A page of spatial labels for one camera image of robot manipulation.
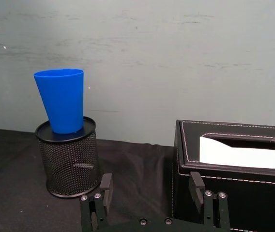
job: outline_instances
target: tissue box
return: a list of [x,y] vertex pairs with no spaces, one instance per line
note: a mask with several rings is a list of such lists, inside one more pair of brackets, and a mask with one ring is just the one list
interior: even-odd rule
[[172,213],[199,223],[189,193],[189,173],[199,172],[206,189],[228,194],[232,231],[275,231],[275,168],[200,162],[200,137],[231,147],[275,150],[275,127],[177,120],[173,157]]

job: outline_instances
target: painted wall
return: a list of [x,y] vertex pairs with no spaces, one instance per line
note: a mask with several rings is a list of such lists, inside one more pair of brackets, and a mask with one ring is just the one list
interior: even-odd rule
[[85,70],[98,138],[172,145],[176,119],[275,125],[275,0],[0,0],[0,128],[47,120],[32,74]]

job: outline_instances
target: black mesh pencil holder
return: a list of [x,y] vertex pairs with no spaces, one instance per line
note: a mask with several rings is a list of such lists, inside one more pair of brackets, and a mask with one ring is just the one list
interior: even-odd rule
[[49,121],[36,129],[51,194],[73,198],[92,191],[100,183],[95,127],[91,118],[84,117],[84,127],[76,133],[53,133]]

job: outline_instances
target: plastic cup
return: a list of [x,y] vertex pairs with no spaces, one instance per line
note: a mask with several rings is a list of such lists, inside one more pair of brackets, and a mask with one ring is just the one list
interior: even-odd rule
[[34,74],[53,132],[70,134],[83,127],[84,71],[55,69]]

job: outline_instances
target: bolt head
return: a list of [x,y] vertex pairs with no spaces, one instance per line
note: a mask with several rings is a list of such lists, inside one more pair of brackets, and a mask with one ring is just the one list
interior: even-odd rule
[[101,194],[100,193],[96,193],[95,195],[94,195],[94,198],[95,199],[99,199],[101,197]]
[[225,195],[223,192],[220,192],[218,195],[219,195],[219,197],[221,197],[221,198],[225,198],[225,197],[226,197],[226,195]]
[[139,223],[142,225],[142,226],[145,226],[147,224],[147,220],[145,218],[142,218]]
[[81,199],[82,201],[85,201],[85,200],[87,200],[87,198],[88,198],[88,197],[87,197],[86,195],[82,195],[80,199]]
[[166,223],[167,225],[171,225],[171,224],[172,224],[172,219],[166,218],[166,219],[165,219],[165,223]]
[[210,197],[212,195],[212,193],[210,191],[205,191],[205,195],[207,195],[208,197]]

